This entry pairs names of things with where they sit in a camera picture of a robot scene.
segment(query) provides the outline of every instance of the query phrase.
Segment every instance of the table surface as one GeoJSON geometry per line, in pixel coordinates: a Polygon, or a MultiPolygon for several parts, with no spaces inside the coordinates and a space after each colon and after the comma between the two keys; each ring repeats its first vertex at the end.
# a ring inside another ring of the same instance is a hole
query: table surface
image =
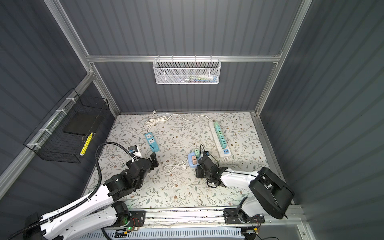
{"type": "MultiPolygon", "coordinates": [[[[180,115],[193,120],[199,114],[180,115]]],[[[255,171],[261,167],[268,167],[249,112],[207,113],[205,115],[213,121],[219,122],[232,157],[227,160],[218,158],[208,125],[210,120],[205,117],[197,118],[195,122],[187,122],[174,115],[166,122],[159,122],[151,129],[160,148],[160,151],[156,153],[159,167],[147,175],[141,189],[121,199],[129,208],[238,205],[245,196],[251,194],[251,192],[237,187],[209,188],[204,179],[196,178],[195,169],[189,166],[186,169],[178,167],[169,174],[163,172],[166,164],[178,164],[182,160],[187,160],[188,153],[198,148],[200,144],[203,144],[205,149],[219,160],[220,167],[243,171],[255,171]]],[[[145,121],[153,117],[153,114],[119,115],[107,141],[117,142],[126,148],[137,145],[142,157],[149,158],[151,151],[144,136],[148,130],[145,121]]],[[[123,150],[113,145],[106,145],[99,159],[103,175],[102,182],[126,169],[125,163],[129,159],[130,157],[123,150]]],[[[97,179],[95,169],[85,194],[94,189],[97,179]]]]}

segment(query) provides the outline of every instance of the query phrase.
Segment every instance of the blue connector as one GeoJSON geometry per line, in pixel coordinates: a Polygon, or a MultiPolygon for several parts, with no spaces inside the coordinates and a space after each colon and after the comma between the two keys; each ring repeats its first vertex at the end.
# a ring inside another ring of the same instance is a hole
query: blue connector
{"type": "Polygon", "coordinates": [[[159,149],[159,145],[157,144],[157,142],[155,141],[155,139],[153,138],[153,135],[151,132],[145,134],[145,137],[147,139],[147,142],[149,144],[149,147],[151,148],[151,150],[153,152],[158,152],[160,149],[159,149]]]}

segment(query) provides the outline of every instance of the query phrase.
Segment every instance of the corrugated wall panel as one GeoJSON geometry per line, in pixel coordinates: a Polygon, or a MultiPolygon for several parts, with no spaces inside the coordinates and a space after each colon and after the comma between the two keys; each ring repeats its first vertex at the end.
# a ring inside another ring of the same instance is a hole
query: corrugated wall panel
{"type": "Polygon", "coordinates": [[[319,239],[382,235],[383,8],[314,1],[261,114],[319,239]]]}
{"type": "Polygon", "coordinates": [[[273,63],[222,63],[219,84],[157,84],[151,63],[96,63],[121,112],[254,110],[273,63]]]}
{"type": "Polygon", "coordinates": [[[62,1],[91,55],[274,55],[299,0],[62,1]]]}
{"type": "Polygon", "coordinates": [[[0,2],[0,173],[86,71],[42,1],[0,2]]]}
{"type": "MultiPolygon", "coordinates": [[[[94,84],[83,94],[101,97],[94,84]]],[[[93,171],[94,152],[107,139],[113,122],[109,112],[80,164],[44,161],[38,156],[31,160],[0,201],[0,236],[7,237],[23,228],[25,218],[34,212],[51,212],[81,197],[93,171]]]]}

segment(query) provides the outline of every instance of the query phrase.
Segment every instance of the yellow connector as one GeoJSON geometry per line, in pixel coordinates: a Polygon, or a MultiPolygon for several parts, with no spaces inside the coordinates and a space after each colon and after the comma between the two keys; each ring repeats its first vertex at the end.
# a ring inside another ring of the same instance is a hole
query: yellow connector
{"type": "Polygon", "coordinates": [[[85,143],[84,143],[84,147],[83,147],[83,149],[80,152],[80,156],[83,156],[85,154],[85,151],[87,151],[87,148],[89,146],[89,143],[92,140],[92,137],[93,137],[93,133],[91,132],[91,134],[87,138],[87,141],[85,141],[85,143]]]}

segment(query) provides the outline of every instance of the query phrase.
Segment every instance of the black wire basket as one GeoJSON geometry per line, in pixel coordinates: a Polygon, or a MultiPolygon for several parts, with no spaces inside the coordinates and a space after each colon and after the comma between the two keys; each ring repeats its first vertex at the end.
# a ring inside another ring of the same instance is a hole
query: black wire basket
{"type": "Polygon", "coordinates": [[[76,95],[45,129],[38,130],[35,142],[29,136],[24,145],[47,161],[80,163],[87,151],[85,144],[92,144],[92,137],[109,112],[108,101],[85,95],[76,95]]]}

